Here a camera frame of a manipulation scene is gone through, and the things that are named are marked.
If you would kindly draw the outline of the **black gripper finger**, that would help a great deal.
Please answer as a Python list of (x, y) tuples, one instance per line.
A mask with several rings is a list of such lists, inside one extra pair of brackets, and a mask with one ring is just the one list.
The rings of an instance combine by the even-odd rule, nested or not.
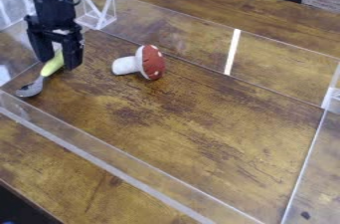
[(66, 68), (77, 69), (83, 64), (85, 56), (85, 39), (81, 32), (69, 34), (63, 40), (63, 56)]
[(55, 57), (51, 39), (42, 32), (27, 31), (31, 46), (41, 62), (46, 63)]

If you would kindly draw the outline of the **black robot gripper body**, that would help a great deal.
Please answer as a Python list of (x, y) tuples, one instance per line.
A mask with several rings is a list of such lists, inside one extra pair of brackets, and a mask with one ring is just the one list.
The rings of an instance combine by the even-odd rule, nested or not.
[(82, 26), (77, 20), (77, 6), (81, 0), (34, 0), (35, 15), (27, 15), (27, 34), (31, 39), (47, 39), (47, 34), (65, 31), (82, 39)]

